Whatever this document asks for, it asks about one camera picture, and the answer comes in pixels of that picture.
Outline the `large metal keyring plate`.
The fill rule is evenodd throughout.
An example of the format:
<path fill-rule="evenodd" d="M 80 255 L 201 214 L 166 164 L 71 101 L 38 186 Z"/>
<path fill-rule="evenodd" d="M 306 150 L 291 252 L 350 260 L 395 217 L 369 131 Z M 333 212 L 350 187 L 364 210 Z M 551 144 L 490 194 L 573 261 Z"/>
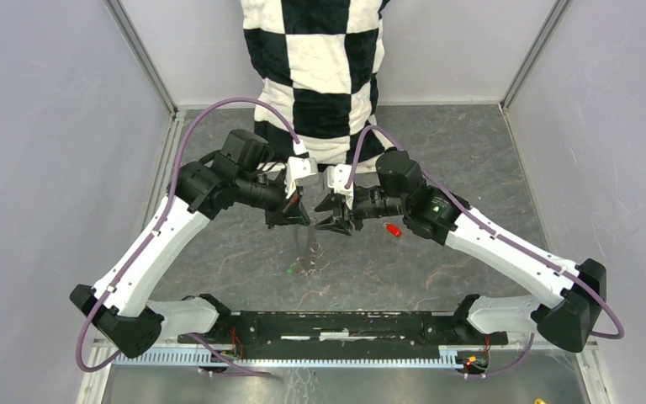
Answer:
<path fill-rule="evenodd" d="M 293 230 L 297 258 L 290 266 L 297 269 L 296 274 L 310 276 L 318 266 L 320 244 L 313 226 L 296 226 Z"/>

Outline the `red tag key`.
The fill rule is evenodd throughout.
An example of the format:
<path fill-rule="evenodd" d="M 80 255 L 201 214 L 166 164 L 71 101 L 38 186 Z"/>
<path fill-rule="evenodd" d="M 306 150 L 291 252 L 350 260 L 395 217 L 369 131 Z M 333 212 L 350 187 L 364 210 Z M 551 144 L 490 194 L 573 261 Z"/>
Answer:
<path fill-rule="evenodd" d="M 384 229 L 393 237 L 400 238 L 402 236 L 402 230 L 394 223 L 385 222 Z"/>

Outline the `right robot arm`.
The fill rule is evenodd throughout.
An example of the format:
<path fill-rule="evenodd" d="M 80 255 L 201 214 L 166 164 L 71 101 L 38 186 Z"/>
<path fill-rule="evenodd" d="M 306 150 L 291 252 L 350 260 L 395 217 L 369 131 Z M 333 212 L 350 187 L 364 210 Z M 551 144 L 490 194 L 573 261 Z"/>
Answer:
<path fill-rule="evenodd" d="M 345 164 L 325 170 L 329 194 L 316 209 L 331 216 L 317 229 L 349 235 L 365 220 L 399 216 L 416 236 L 478 259 L 527 291 L 505 298 L 467 296 L 452 321 L 458 341 L 474 343 L 495 332 L 536 332 L 557 348 L 580 353 L 597 334 L 594 327 L 606 306 L 602 263 L 562 258 L 497 226 L 464 199 L 428 183 L 420 164 L 405 151 L 387 151 L 377 161 L 376 186 L 357 186 L 352 173 Z"/>

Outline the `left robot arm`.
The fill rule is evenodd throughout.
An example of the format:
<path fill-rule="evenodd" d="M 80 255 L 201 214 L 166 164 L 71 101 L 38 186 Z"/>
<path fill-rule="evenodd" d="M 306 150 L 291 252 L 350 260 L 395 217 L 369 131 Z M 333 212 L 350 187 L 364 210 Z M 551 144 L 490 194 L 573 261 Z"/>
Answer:
<path fill-rule="evenodd" d="M 307 226 L 299 181 L 317 174 L 302 144 L 294 147 L 283 171 L 267 177 L 273 151 L 247 130 L 233 130 L 221 149 L 177 171 L 154 217 L 125 255 L 93 286 L 79 284 L 71 302 L 119 352 L 136 358 L 164 338 L 201 334 L 220 343 L 230 319 L 212 298 L 154 301 L 151 293 L 180 252 L 222 211 L 235 204 L 262 210 L 265 223 Z"/>

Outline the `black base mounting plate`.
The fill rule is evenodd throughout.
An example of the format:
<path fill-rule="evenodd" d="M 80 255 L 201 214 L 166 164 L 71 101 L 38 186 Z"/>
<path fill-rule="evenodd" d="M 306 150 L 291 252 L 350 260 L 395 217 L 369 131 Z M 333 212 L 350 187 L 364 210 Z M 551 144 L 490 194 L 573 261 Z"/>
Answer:
<path fill-rule="evenodd" d="M 434 359 L 441 346 L 508 343 L 444 311 L 239 311 L 201 338 L 235 347 L 244 359 Z"/>

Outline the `black white checkered blanket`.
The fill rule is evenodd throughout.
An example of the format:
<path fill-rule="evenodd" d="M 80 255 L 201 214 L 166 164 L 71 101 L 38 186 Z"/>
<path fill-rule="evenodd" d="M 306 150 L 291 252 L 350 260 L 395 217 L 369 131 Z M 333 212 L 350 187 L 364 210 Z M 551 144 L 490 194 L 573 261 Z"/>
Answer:
<path fill-rule="evenodd" d="M 294 128 L 321 166 L 370 173 L 392 143 L 376 130 L 377 74 L 384 59 L 385 1 L 243 1 L 243 34 L 265 104 L 254 131 L 286 162 Z"/>

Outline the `aluminium frame rail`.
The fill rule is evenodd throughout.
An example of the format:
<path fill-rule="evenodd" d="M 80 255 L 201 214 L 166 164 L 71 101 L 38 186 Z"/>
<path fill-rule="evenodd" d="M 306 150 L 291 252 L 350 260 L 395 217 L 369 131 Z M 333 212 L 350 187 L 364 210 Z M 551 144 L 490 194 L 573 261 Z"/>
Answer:
<path fill-rule="evenodd" d="M 92 324 L 123 354 L 135 358 L 146 352 L 158 339 L 181 337 L 189 333 L 202 335 L 213 327 L 220 316 L 228 313 L 231 311 L 227 308 L 206 307 L 196 310 L 192 315 L 167 315 L 163 311 L 155 312 L 147 307 L 137 317 L 126 317 L 100 309 Z M 507 319 L 500 325 L 482 325 L 482 312 L 472 311 L 470 306 L 460 306 L 453 314 L 460 316 L 485 336 L 494 332 L 504 332 L 506 335 L 510 332 L 535 332 L 557 348 L 572 353 L 579 353 L 584 349 L 592 322 L 598 315 L 595 310 L 550 311 L 541 306 L 529 315 L 513 314 L 513 318 L 519 321 L 517 324 Z"/>

